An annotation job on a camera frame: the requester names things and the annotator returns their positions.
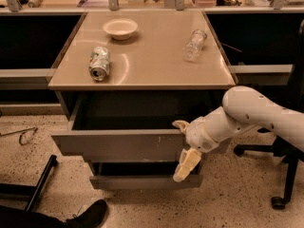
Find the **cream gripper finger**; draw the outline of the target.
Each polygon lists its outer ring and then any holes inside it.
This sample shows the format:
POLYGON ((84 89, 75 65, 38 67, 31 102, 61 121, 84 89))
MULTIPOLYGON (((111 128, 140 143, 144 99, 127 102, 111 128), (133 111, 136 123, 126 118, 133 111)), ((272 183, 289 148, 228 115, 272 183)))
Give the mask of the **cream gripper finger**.
POLYGON ((184 181, 201 160, 201 153, 195 148, 183 149, 180 153, 179 164, 175 169, 173 180, 184 181))
POLYGON ((172 122, 172 125, 174 125, 176 128, 178 128, 181 133, 185 134, 189 123, 184 120, 176 120, 176 121, 172 122))

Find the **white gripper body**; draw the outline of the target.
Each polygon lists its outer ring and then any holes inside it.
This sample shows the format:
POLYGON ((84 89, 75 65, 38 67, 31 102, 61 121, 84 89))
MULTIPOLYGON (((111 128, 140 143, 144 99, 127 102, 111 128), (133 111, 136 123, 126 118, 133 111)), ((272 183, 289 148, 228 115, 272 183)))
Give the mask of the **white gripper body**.
POLYGON ((185 139, 192 148, 201 153, 211 152, 219 146, 209 134, 203 117, 198 117, 187 125, 185 139))

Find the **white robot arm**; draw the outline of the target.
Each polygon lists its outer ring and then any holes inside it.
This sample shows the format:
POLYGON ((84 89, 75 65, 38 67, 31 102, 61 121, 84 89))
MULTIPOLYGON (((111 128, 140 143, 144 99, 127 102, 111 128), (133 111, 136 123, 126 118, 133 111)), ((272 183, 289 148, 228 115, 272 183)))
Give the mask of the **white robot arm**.
POLYGON ((182 150, 173 175, 184 181, 201 160, 203 153, 219 147, 255 126, 274 132, 297 149, 304 150, 304 114, 269 100, 248 86, 235 86, 224 93, 222 106, 204 117, 188 123, 176 120, 173 125, 185 136, 189 145, 182 150))

